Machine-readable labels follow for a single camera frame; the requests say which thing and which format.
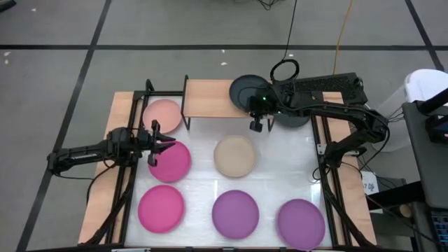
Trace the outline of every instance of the floor tile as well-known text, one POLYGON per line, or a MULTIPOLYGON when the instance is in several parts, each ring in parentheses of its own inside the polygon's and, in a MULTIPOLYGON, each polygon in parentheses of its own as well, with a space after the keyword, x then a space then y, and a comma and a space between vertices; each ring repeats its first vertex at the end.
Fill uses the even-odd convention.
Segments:
MULTIPOLYGON (((293 5, 294 1, 280 1, 266 11, 257 1, 114 1, 99 43, 284 44, 293 5)), ((349 0, 298 0, 290 43, 335 45, 348 5, 349 0)), ((343 44, 423 42, 404 1, 359 0, 343 44)))
POLYGON ((448 16, 442 10, 448 9, 444 0, 412 0, 421 23, 433 45, 448 45, 448 16))
POLYGON ((15 251, 86 52, 0 53, 0 246, 15 251))
POLYGON ((424 45, 401 0, 354 1, 345 29, 344 45, 424 45))
POLYGON ((23 0, 0 14, 0 44, 90 44, 104 0, 23 0))
POLYGON ((356 72, 363 79, 369 106, 377 108, 417 69, 434 69, 426 51, 341 51, 337 72, 356 72))
MULTIPOLYGON (((299 0, 293 44, 335 45, 349 1, 299 0)), ((342 45, 423 45, 404 1, 357 0, 344 29, 342 45)))

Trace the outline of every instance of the black floor line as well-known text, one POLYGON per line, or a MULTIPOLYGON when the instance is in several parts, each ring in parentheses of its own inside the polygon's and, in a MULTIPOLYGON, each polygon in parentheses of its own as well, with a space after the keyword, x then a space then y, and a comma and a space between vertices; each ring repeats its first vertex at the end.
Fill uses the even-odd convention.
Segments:
POLYGON ((442 63, 440 62, 439 57, 437 56, 437 53, 435 52, 433 44, 431 43, 431 40, 429 39, 429 36, 426 33, 423 24, 421 23, 420 17, 417 14, 417 11, 415 10, 414 4, 412 4, 411 0, 405 0, 405 2, 407 5, 407 8, 409 9, 409 12, 411 13, 412 19, 414 19, 417 29, 419 30, 420 36, 423 39, 423 42, 425 43, 425 46, 428 49, 429 55, 431 56, 431 59, 434 63, 435 68, 437 70, 444 71, 445 68, 443 67, 442 63))
POLYGON ((0 45, 0 50, 89 50, 90 45, 0 45))
MULTIPOLYGON (((103 11, 99 16, 99 20, 92 41, 90 43, 90 49, 88 50, 87 55, 85 56, 83 66, 81 67, 78 80, 76 81, 75 88, 73 89, 73 92, 71 94, 70 102, 69 105, 67 106, 64 119, 62 120, 62 125, 59 129, 59 133, 57 134, 56 142, 53 147, 54 151, 60 149, 62 147, 62 144, 64 143, 64 139, 65 136, 67 135, 67 130, 69 129, 70 121, 73 116, 73 112, 75 110, 76 102, 78 101, 79 94, 81 93, 81 89, 83 88, 85 76, 87 75, 90 63, 92 61, 93 53, 95 51, 93 48, 98 43, 99 35, 101 34, 101 30, 104 26, 104 21, 106 19, 110 6, 111 6, 111 0, 106 0, 104 3, 103 11)), ((33 206, 31 208, 31 211, 29 212, 27 222, 22 232, 22 236, 20 237, 19 243, 17 245, 17 251, 21 252, 27 250, 29 240, 31 239, 34 226, 36 224, 37 218, 42 208, 43 201, 45 199, 45 195, 48 190, 48 186, 50 185, 51 177, 52 174, 48 170, 45 170, 42 182, 39 186, 36 198, 34 199, 33 206)))
MULTIPOLYGON (((91 45, 0 45, 0 50, 89 50, 91 45)), ((285 45, 96 45, 94 50, 285 50, 285 45)), ((289 50, 336 50, 336 45, 289 45, 289 50)), ((341 45, 340 50, 415 51, 426 45, 341 45)))

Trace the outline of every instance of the black metal frame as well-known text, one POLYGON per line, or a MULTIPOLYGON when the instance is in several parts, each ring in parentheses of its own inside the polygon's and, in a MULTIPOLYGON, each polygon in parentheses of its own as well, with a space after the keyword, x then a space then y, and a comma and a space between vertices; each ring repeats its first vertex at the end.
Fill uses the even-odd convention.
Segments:
MULTIPOLYGON (((185 123, 185 126, 187 127, 187 129, 189 129, 190 128, 190 119, 188 119, 188 123, 187 123, 187 120, 183 114, 187 80, 188 80, 188 76, 185 76, 183 91, 155 91, 152 83, 149 80, 147 80, 146 81, 146 89, 144 91, 134 91, 134 95, 132 98, 131 111, 130 111, 127 126, 133 127, 135 120, 136 120, 137 106, 140 101, 142 101, 143 104, 141 107, 141 112, 140 112, 140 117, 139 117, 138 130, 142 130, 144 128, 142 117, 143 117, 144 109, 147 107, 150 97, 153 97, 153 96, 182 96, 181 114, 182 114, 182 118, 185 123)), ((327 142, 329 142, 329 141, 331 141, 331 138, 330 138, 328 122, 327 122, 326 118, 322 118, 322 120, 323 120, 323 129, 324 129, 324 134, 325 134, 325 140, 327 142)), ((270 120, 268 120, 268 127, 272 128, 273 124, 274 124, 274 121, 272 121, 272 123, 271 123, 270 120)), ((312 129, 313 129, 314 141, 316 143, 316 154, 317 154, 317 158, 318 158, 319 171, 320 171, 320 175, 321 175, 321 183, 322 183, 322 185, 325 185, 325 184, 328 185, 328 178, 326 176, 326 164, 324 162, 323 156, 319 155, 318 151, 317 151, 317 144, 319 144, 321 142, 321 140, 320 140, 320 136, 319 136, 319 129, 318 129, 318 123, 317 123, 316 116, 311 117, 311 124, 312 124, 312 129)), ((117 182, 115 185, 115 192, 114 192, 114 196, 113 196, 113 203, 112 203, 113 211, 119 211, 120 208, 117 208, 117 207, 120 206, 120 203, 123 203, 123 199, 121 197, 121 195, 122 195, 121 191, 123 189, 123 183, 125 182, 124 178, 125 178, 126 168, 127 167, 119 167, 117 182)), ((343 204, 344 201, 342 199, 342 189, 341 189, 337 169, 334 169, 331 172, 332 172, 332 177, 333 177, 333 185, 335 187, 335 192, 336 192, 336 196, 337 196, 337 201, 342 206, 344 206, 344 204, 343 204)), ((134 163, 130 167, 129 181, 127 184, 127 188, 134 187, 136 174, 137 174, 137 163, 134 163)), ((105 234, 105 237, 106 237, 105 244, 96 244, 96 245, 83 244, 82 246, 67 247, 67 248, 50 248, 50 249, 44 249, 44 250, 38 250, 38 251, 42 251, 42 252, 44 252, 44 251, 47 251, 47 252, 66 251, 66 252, 69 252, 69 251, 112 251, 112 249, 124 249, 125 248, 124 242, 125 242, 125 237, 126 237, 126 232, 127 232, 127 224, 128 224, 128 220, 129 220, 130 207, 131 207, 131 201, 132 201, 132 193, 133 193, 133 190, 130 190, 129 195, 126 197, 125 203, 122 206, 124 208, 123 220, 122 220, 119 240, 118 240, 117 244, 112 243, 113 232, 116 227, 115 219, 114 219, 113 222, 111 222, 111 225, 108 228, 107 233, 105 234)), ((43 200, 43 198, 45 197, 45 194, 46 194, 46 191, 43 195, 40 195, 40 197, 42 198, 41 200, 43 200)), ((343 222, 342 222, 342 227, 343 227, 343 231, 344 231, 343 235, 344 235, 345 245, 339 245, 338 240, 337 240, 337 231, 335 229, 335 217, 333 215, 333 206, 327 198, 325 198, 324 202, 325 202, 325 208, 326 208, 326 213, 327 213, 327 217, 328 217, 328 227, 329 227, 329 232, 330 232, 330 238, 332 241, 332 249, 335 249, 338 251, 374 251, 374 252, 378 252, 378 250, 379 250, 378 248, 352 247, 350 233, 348 231, 348 228, 346 227, 346 225, 343 222)), ((193 251, 193 248, 191 248, 191 247, 152 248, 151 250, 152 251, 185 251, 185 252, 189 252, 189 251, 193 251)), ((195 248, 194 250, 195 251, 224 251, 224 250, 229 250, 229 251, 290 251, 290 249, 286 249, 284 247, 278 248, 278 249, 195 248)), ((397 250, 384 250, 384 251, 392 252, 392 251, 397 251, 397 250)))
MULTIPOLYGON (((188 75, 185 75, 185 78, 183 79, 183 91, 182 91, 182 104, 181 104, 181 115, 182 115, 182 120, 183 120, 183 124, 185 125, 185 127, 187 128, 187 130, 190 130, 190 126, 191 126, 191 118, 186 118, 185 114, 183 113, 183 109, 185 107, 185 95, 186 95, 186 91, 187 91, 187 83, 188 83, 188 75)), ((269 132, 271 132, 273 126, 274 126, 274 119, 267 119, 267 130, 269 132)))

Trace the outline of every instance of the pink plate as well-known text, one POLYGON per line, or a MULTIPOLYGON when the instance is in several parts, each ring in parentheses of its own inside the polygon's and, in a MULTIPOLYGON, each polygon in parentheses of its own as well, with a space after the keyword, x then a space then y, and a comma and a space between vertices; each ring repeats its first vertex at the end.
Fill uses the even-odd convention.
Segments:
POLYGON ((148 131, 152 131, 151 123, 157 120, 160 124, 160 133, 173 131, 181 123, 181 108, 170 99, 160 99, 149 104, 143 112, 143 124, 148 131))
POLYGON ((179 141, 157 157, 157 166, 148 165, 151 174, 161 182, 175 182, 190 170, 191 155, 187 146, 179 141))
POLYGON ((139 220, 147 231, 166 233, 182 221, 185 203, 182 194, 170 185, 157 185, 143 195, 139 220))

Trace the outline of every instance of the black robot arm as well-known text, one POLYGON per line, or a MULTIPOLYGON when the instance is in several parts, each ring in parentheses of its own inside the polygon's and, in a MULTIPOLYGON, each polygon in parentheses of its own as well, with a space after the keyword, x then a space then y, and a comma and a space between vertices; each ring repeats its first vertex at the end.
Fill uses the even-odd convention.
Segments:
POLYGON ((249 114, 254 117, 250 128, 260 132, 260 119, 267 115, 282 113, 290 117, 325 116, 347 120, 356 131, 339 142, 327 143, 324 159, 330 167, 339 167, 342 157, 365 143, 383 141, 387 135, 387 119, 375 110, 363 106, 343 105, 315 99, 311 92, 296 90, 282 92, 281 85, 259 89, 247 104, 249 114))
POLYGON ((113 166, 130 165, 132 155, 142 157, 142 151, 151 151, 148 156, 148 164, 157 165, 156 155, 165 151, 174 143, 158 143, 174 141, 174 138, 160 133, 160 125, 154 120, 151 135, 147 130, 139 130, 134 136, 131 129, 119 127, 110 131, 106 139, 91 146, 76 148, 62 148, 48 155, 48 169, 56 175, 65 172, 76 165, 84 165, 93 162, 112 160, 113 166))

